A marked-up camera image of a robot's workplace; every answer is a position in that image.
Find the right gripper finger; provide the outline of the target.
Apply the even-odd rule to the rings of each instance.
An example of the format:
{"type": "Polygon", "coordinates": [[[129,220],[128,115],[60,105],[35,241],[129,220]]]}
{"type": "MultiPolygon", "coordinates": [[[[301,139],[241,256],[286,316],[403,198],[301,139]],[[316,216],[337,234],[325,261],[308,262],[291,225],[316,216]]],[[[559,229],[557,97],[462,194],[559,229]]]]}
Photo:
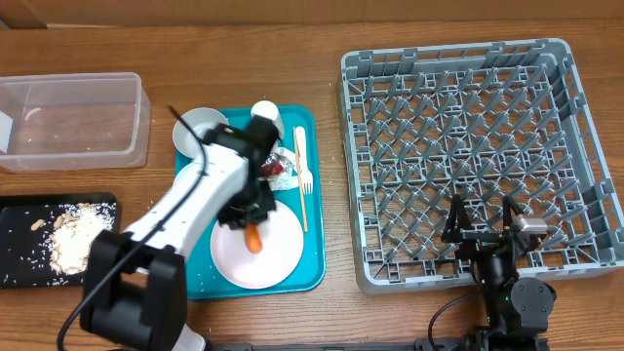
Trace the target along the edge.
{"type": "Polygon", "coordinates": [[[472,222],[463,201],[458,194],[452,196],[448,219],[441,240],[445,243],[460,243],[472,231],[472,222]]]}
{"type": "Polygon", "coordinates": [[[503,228],[510,229],[513,222],[513,215],[523,215],[524,211],[509,195],[502,199],[503,228]]]}

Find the orange carrot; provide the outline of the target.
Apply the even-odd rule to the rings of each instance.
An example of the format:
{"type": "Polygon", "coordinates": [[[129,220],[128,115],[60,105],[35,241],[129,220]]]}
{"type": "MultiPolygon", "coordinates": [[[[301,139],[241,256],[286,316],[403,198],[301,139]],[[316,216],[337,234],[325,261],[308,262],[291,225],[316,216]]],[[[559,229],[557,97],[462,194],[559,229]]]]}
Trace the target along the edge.
{"type": "Polygon", "coordinates": [[[252,254],[259,254],[262,251],[262,241],[255,224],[250,224],[245,229],[245,243],[248,251],[252,254]]]}

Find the grey bowl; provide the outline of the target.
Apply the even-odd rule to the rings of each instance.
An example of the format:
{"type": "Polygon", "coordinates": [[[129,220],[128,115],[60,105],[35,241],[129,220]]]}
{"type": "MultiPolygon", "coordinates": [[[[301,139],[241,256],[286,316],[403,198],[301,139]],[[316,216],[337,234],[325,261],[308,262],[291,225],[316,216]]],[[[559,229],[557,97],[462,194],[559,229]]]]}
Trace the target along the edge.
{"type": "MultiPolygon", "coordinates": [[[[208,107],[191,109],[185,112],[181,118],[199,139],[202,139],[208,130],[214,129],[218,124],[229,124],[221,112],[208,107]]],[[[194,136],[180,122],[175,123],[173,141],[176,150],[188,158],[193,159],[199,152],[199,146],[194,136]]]]}

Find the white bowl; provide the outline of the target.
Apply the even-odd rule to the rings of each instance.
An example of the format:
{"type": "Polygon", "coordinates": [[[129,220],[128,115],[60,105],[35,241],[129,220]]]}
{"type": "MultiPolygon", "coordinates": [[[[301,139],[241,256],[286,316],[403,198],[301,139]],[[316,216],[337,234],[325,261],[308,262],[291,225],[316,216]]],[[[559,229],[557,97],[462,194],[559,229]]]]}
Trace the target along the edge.
{"type": "Polygon", "coordinates": [[[187,166],[184,166],[176,173],[173,186],[176,186],[178,183],[181,182],[186,172],[187,172],[187,166]]]}

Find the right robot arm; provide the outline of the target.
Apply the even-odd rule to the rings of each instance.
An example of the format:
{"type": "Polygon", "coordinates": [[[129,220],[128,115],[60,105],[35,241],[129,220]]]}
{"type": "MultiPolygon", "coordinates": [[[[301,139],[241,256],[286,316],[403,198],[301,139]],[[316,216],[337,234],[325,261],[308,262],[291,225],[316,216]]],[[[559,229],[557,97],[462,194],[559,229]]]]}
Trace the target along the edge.
{"type": "Polygon", "coordinates": [[[473,280],[481,288],[487,325],[474,327],[459,339],[437,341],[433,317],[428,339],[437,350],[547,350],[540,335],[548,329],[548,318],[557,299],[556,291],[537,278],[522,278],[517,258],[537,249],[548,225],[539,216],[526,214],[510,196],[502,200],[503,228],[479,231],[472,225],[461,197],[451,199],[442,241],[458,246],[455,257],[470,263],[473,280]]]}

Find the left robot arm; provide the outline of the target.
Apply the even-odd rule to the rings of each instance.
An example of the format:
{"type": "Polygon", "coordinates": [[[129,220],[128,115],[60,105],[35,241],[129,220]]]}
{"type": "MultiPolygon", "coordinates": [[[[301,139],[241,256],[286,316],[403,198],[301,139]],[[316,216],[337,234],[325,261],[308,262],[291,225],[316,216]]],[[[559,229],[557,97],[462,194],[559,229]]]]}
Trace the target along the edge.
{"type": "Polygon", "coordinates": [[[97,235],[72,314],[82,330],[134,350],[211,349],[187,325],[185,263],[213,220],[243,229],[275,210],[260,175],[282,137],[280,123],[280,116],[255,115],[243,130],[219,124],[207,131],[185,179],[125,233],[97,235]]]}

